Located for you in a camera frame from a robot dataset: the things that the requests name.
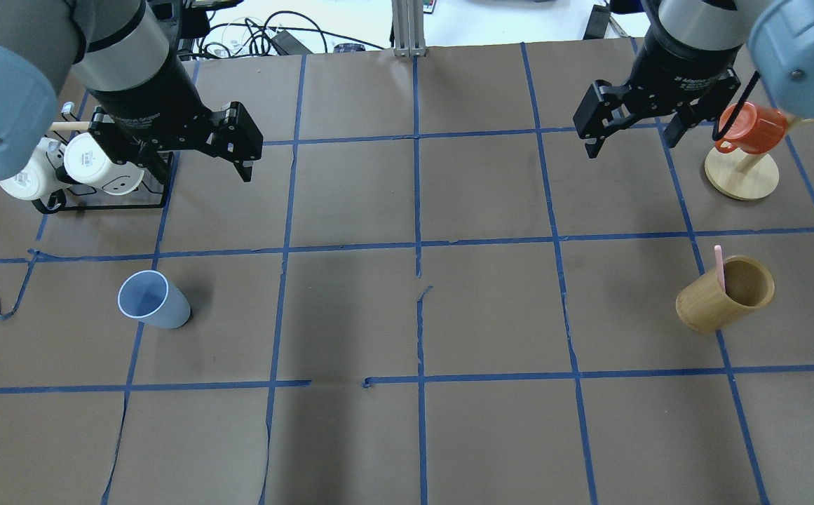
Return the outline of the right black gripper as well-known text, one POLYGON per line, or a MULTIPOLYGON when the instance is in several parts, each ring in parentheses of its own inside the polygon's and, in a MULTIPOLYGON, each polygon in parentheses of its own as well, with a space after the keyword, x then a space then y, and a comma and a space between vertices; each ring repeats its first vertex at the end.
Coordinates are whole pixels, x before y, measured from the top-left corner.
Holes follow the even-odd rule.
POLYGON ((629 80, 622 84, 593 81, 573 115, 574 128, 579 138, 586 141, 587 156, 595 159, 609 135, 644 119, 671 114, 674 116, 664 128, 664 138, 667 147, 674 148, 689 128, 703 121, 716 121, 741 87, 731 68, 705 80, 704 88, 692 89, 693 84, 673 76, 656 88, 646 81, 629 80))

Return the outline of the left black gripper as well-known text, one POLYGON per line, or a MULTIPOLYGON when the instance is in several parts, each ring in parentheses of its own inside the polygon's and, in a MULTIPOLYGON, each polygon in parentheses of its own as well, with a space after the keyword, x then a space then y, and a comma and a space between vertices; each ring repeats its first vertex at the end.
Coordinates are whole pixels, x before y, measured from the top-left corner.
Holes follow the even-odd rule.
POLYGON ((98 107, 88 132, 115 161, 146 164, 147 152, 198 151, 233 163, 246 183, 252 182, 253 165, 262 159, 264 146, 262 131, 237 100, 216 112, 157 113, 135 121, 112 117, 98 107))

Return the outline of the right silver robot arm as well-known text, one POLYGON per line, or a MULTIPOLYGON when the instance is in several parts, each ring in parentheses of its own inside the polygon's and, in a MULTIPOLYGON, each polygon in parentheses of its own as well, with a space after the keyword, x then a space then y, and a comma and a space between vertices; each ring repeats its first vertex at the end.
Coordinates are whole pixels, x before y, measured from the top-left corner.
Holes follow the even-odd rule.
POLYGON ((747 48, 755 74, 786 113, 814 119, 814 1, 644 1, 650 25, 622 84, 596 80, 574 112, 590 158, 642 119, 672 115, 675 147, 690 128, 718 121, 740 86, 733 63, 747 48))

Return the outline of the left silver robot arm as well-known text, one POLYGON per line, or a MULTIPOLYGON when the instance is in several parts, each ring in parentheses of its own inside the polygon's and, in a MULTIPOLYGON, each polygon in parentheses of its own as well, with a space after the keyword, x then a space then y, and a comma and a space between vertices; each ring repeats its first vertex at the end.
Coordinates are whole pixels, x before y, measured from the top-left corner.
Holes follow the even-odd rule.
POLYGON ((239 102, 204 105, 147 2, 0 1, 0 181, 50 131, 68 76, 98 102, 88 132, 111 162, 166 184, 162 153, 196 150, 252 179, 262 132, 239 102))

